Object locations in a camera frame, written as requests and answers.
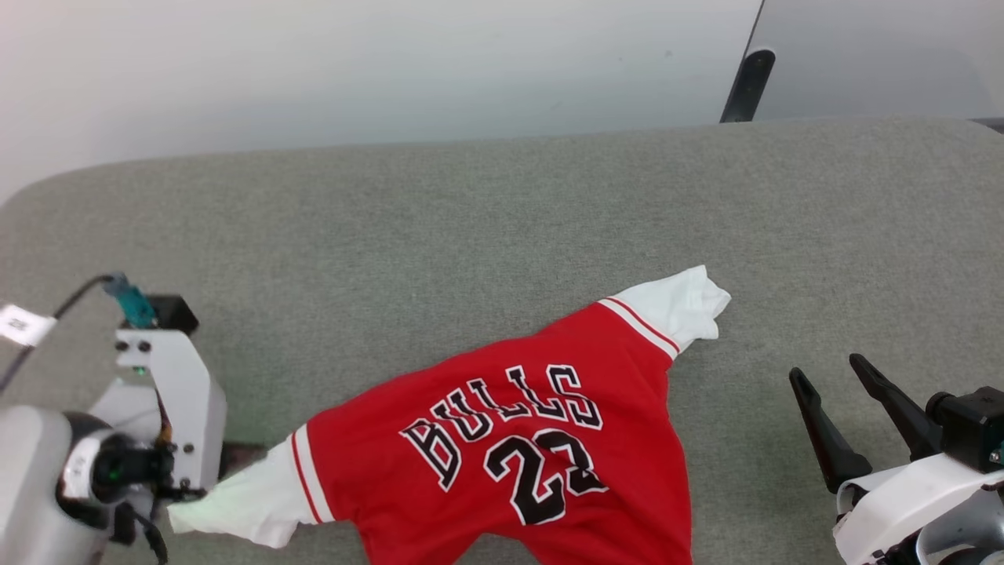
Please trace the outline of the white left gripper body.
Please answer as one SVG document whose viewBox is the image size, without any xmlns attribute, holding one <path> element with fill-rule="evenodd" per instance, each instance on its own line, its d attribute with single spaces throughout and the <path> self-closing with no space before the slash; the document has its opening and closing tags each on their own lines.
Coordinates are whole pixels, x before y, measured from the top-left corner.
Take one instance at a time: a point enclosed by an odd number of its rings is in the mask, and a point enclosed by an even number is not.
<svg viewBox="0 0 1004 565">
<path fill-rule="evenodd" d="M 228 404 L 224 391 L 180 330 L 116 330 L 116 365 L 147 383 L 115 379 L 90 414 L 140 447 L 173 459 L 156 479 L 157 498 L 200 498 L 220 475 Z"/>
</svg>

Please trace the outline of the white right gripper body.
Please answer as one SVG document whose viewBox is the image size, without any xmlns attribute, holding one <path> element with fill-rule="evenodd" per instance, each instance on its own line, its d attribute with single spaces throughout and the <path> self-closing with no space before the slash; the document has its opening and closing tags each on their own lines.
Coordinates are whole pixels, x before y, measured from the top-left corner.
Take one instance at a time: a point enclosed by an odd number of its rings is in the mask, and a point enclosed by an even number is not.
<svg viewBox="0 0 1004 565">
<path fill-rule="evenodd" d="M 946 454 L 847 480 L 836 494 L 833 540 L 846 564 L 886 564 L 915 536 L 921 564 L 958 545 L 1002 551 L 1002 472 Z"/>
</svg>

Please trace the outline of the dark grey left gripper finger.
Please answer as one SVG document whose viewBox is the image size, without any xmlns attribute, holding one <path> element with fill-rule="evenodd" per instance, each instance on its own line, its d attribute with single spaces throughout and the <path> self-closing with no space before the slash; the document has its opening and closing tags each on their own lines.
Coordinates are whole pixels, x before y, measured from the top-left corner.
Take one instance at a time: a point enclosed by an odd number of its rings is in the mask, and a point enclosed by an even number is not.
<svg viewBox="0 0 1004 565">
<path fill-rule="evenodd" d="M 234 473 L 260 461 L 267 451 L 268 447 L 260 443 L 223 443 L 222 478 L 230 478 Z"/>
</svg>

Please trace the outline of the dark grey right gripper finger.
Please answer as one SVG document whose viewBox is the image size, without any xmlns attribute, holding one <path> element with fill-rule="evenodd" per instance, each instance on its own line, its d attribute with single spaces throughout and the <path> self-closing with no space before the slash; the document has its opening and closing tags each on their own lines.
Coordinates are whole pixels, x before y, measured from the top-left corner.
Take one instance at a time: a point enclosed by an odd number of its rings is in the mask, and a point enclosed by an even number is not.
<svg viewBox="0 0 1004 565">
<path fill-rule="evenodd" d="M 874 469 L 867 458 L 851 448 L 825 413 L 819 393 L 800 368 L 789 371 L 789 383 L 824 476 L 826 490 L 836 494 L 847 480 L 872 473 Z"/>
<path fill-rule="evenodd" d="M 924 409 L 883 376 L 864 355 L 849 355 L 849 364 L 871 399 L 878 401 L 906 443 L 910 461 L 932 457 L 942 451 L 942 427 Z"/>
</svg>

